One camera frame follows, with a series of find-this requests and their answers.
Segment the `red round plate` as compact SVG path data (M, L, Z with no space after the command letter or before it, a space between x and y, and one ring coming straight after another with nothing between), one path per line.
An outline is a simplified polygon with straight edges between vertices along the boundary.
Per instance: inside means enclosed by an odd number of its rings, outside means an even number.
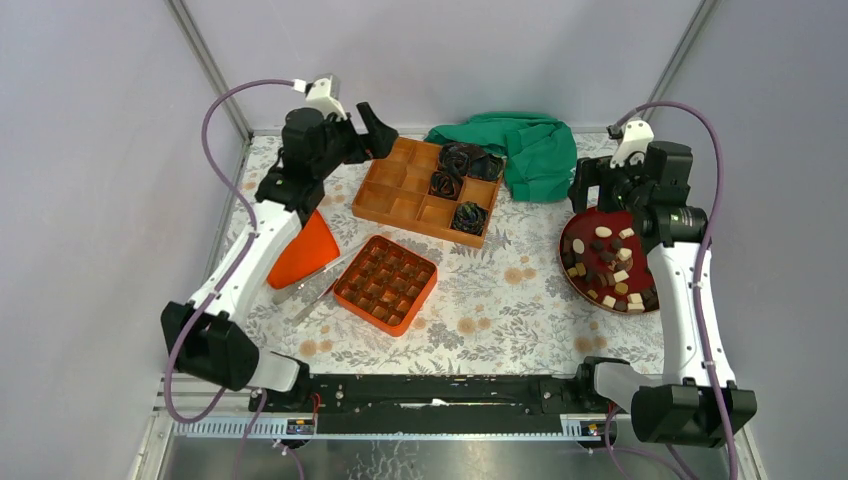
M659 297L641 241L626 211L595 207L574 215L559 238L568 284L594 306L621 315L657 312Z

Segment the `orange box lid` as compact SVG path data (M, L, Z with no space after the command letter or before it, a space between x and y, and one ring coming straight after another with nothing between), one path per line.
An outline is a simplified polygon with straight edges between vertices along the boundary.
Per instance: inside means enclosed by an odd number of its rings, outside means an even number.
M315 211L296 238L284 249L266 277L276 290L305 279L340 256L338 244L324 217Z

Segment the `orange chocolate box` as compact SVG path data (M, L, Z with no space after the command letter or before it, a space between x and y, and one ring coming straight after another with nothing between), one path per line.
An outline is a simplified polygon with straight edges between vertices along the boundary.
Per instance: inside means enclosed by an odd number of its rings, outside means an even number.
M332 287L342 307L400 337L437 283L430 260L379 235L370 237Z

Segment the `metal serving tongs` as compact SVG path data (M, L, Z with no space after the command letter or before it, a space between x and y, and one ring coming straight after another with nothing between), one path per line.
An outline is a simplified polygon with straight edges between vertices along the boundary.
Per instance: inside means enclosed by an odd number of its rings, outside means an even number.
M300 324L327 295L362 245L343 253L316 272L306 276L272 296L272 303L288 315L293 325Z

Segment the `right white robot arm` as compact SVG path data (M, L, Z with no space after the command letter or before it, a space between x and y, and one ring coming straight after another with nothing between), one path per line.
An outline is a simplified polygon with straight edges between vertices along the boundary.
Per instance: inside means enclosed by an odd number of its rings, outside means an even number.
M573 386L575 402L597 412L610 401L631 416L646 443L718 448L757 412L753 391L738 387L718 332L713 306L708 216L688 205L690 147L653 141L624 165L611 157L578 160L568 197L587 212L589 190L597 209L627 212L656 285L665 347L662 378L653 381L626 361L589 357Z

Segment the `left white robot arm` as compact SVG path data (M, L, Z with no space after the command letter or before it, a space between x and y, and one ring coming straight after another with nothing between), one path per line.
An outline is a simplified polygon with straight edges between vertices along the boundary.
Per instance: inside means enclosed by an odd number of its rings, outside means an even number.
M231 391L272 390L288 411L309 401L304 365L258 347L243 330L260 288L279 256L297 238L324 198L325 179L342 164L387 157L399 134L374 113L357 106L366 131L350 118L315 108L290 111L281 131L277 162L261 180L249 222L211 278L185 303L170 302L161 315L168 370Z

